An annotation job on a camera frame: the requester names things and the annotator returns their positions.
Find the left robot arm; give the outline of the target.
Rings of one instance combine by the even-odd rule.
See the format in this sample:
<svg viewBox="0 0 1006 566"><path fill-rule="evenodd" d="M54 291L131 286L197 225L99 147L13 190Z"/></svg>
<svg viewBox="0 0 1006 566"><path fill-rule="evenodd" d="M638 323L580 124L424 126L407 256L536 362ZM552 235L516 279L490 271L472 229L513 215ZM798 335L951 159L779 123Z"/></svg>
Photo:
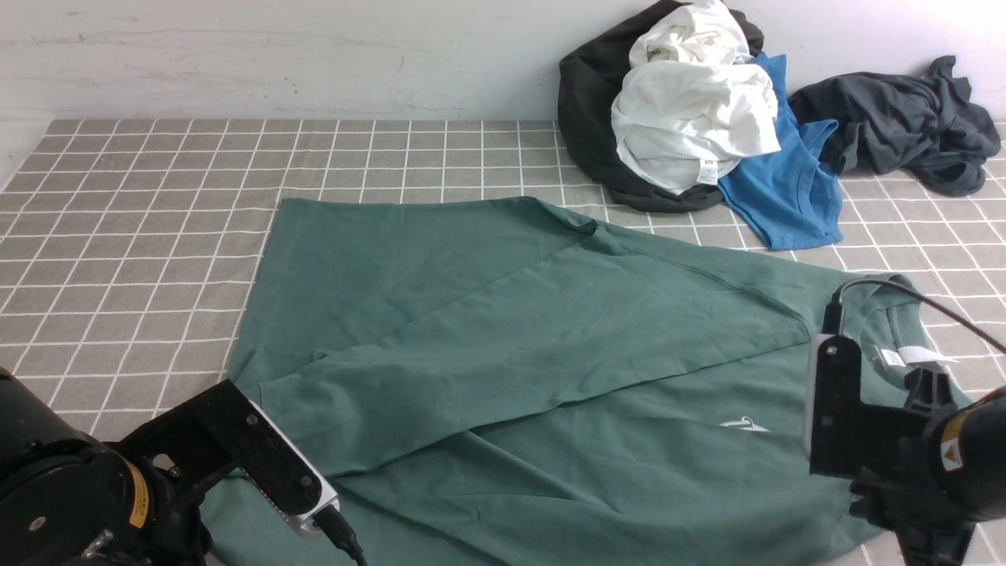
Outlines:
<svg viewBox="0 0 1006 566"><path fill-rule="evenodd" d="M237 460L190 408L102 442L3 370L4 565L204 565L205 494Z"/></svg>

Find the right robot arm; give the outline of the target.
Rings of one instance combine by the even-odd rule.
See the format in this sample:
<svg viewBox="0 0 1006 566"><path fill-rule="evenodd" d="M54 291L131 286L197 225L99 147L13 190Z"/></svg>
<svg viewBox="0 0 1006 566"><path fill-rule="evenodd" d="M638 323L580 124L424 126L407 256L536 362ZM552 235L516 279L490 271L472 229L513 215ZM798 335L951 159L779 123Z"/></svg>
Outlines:
<svg viewBox="0 0 1006 566"><path fill-rule="evenodd" d="M905 386L901 407L863 409L850 513L892 531L908 565L960 565L977 524L1004 518L1004 390L960 407L930 368Z"/></svg>

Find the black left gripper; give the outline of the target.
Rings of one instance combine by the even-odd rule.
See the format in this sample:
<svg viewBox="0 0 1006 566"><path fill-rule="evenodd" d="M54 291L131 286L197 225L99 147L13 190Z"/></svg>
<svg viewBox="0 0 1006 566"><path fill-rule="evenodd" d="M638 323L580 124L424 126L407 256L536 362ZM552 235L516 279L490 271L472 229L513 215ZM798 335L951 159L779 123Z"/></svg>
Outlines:
<svg viewBox="0 0 1006 566"><path fill-rule="evenodd" d="M110 447L122 460L127 495L111 555L129 565L205 565L215 540L200 507L236 460L215 441L204 448L160 440Z"/></svg>

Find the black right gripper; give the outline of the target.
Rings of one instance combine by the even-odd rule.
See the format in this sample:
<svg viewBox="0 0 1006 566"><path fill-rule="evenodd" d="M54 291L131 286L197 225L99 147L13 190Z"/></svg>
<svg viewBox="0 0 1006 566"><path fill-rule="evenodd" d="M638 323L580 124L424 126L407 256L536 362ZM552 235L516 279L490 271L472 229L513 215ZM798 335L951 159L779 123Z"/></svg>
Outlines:
<svg viewBox="0 0 1006 566"><path fill-rule="evenodd" d="M960 565L976 524L940 484L935 430L958 412L951 380L938 366L905 376L901 407L864 404L860 470L850 513L891 531L906 565Z"/></svg>

